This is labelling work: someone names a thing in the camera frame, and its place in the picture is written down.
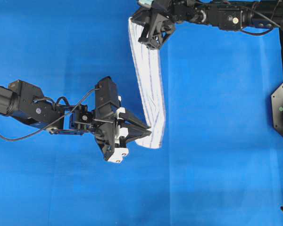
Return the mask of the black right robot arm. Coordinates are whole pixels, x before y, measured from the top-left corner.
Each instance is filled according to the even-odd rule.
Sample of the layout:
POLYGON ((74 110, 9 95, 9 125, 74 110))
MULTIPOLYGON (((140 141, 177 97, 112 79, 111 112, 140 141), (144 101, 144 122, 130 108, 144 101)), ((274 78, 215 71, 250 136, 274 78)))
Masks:
POLYGON ((131 22, 143 27, 138 42, 159 50, 183 22, 210 25, 224 31, 246 27, 265 29, 262 35, 279 28, 283 31, 283 0, 140 0, 131 22))

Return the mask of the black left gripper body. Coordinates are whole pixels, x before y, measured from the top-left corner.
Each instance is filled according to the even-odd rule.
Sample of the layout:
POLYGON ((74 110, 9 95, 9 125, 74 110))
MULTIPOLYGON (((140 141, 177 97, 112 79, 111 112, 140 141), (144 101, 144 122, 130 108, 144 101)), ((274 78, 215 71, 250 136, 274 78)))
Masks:
POLYGON ((118 135, 117 110, 120 107, 120 103, 108 103, 89 112, 86 105, 79 105, 71 113, 69 122, 69 128, 74 135, 93 134, 104 160, 113 163, 121 163, 129 154, 128 148, 121 144, 118 135))

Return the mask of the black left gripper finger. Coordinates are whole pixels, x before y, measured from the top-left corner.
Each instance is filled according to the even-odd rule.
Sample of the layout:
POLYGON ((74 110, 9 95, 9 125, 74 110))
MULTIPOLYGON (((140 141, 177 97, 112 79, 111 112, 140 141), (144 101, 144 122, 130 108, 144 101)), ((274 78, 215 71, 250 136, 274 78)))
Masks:
POLYGON ((131 112, 125 112, 121 113, 121 118, 124 121, 127 121, 133 125, 139 126, 144 129, 149 129, 149 126, 146 125, 144 122, 142 122, 139 118, 137 118, 133 113, 131 112))
POLYGON ((120 144, 127 144, 129 142, 132 142, 137 139, 141 139, 141 138, 144 138, 150 135, 151 135, 151 131, 146 130, 146 129, 142 129, 141 131, 129 129, 128 135, 126 137, 120 138, 120 144))

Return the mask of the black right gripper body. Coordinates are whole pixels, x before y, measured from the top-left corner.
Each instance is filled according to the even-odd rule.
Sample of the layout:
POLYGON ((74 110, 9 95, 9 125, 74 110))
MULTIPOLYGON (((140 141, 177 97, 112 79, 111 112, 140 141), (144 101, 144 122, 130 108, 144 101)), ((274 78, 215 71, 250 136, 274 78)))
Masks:
POLYGON ((143 27, 138 42, 148 49, 160 49, 175 31, 174 22, 154 9, 137 10, 131 22, 143 27))

